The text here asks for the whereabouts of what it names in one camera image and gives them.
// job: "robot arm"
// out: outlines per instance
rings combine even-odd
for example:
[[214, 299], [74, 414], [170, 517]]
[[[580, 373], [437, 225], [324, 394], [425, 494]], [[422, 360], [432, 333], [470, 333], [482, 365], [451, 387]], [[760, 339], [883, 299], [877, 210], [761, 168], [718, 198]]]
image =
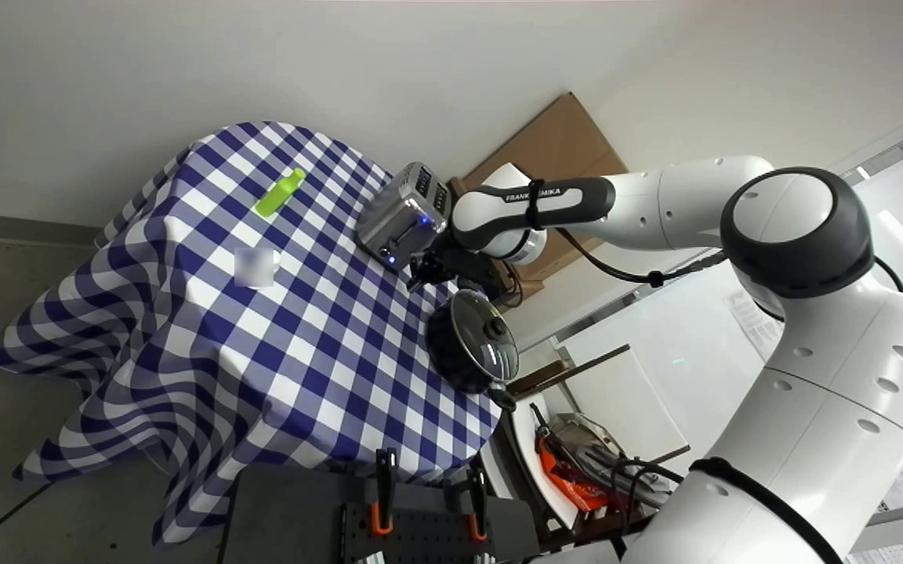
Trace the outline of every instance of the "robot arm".
[[635, 564], [818, 564], [847, 553], [903, 468], [903, 293], [873, 270], [847, 182], [760, 156], [660, 171], [469, 191], [457, 242], [504, 260], [569, 225], [622, 248], [725, 248], [784, 339]]

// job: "metal pot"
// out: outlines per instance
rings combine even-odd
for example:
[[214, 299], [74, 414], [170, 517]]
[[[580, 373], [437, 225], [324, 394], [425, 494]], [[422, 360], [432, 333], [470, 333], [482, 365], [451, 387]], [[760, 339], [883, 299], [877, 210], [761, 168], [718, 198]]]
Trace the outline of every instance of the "metal pot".
[[486, 390], [519, 375], [519, 344], [504, 316], [480, 291], [457, 291], [427, 320], [432, 365], [457, 390]]

